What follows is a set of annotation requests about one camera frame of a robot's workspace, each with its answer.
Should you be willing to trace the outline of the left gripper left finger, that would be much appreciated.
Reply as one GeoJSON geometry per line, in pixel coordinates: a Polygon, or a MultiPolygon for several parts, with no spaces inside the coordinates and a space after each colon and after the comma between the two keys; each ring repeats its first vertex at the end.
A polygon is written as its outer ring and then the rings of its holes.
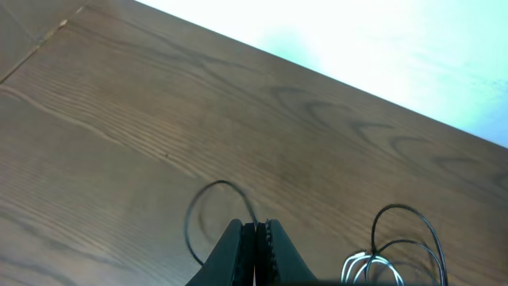
{"type": "Polygon", "coordinates": [[[187,286],[253,286],[255,251],[255,224],[232,220],[187,286]]]}

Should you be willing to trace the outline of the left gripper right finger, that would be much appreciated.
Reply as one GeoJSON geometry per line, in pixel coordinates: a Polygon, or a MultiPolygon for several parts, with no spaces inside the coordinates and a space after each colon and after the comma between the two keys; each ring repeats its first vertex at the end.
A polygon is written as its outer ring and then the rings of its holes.
{"type": "Polygon", "coordinates": [[[256,285],[293,284],[316,280],[277,219],[256,228],[256,285]]]}

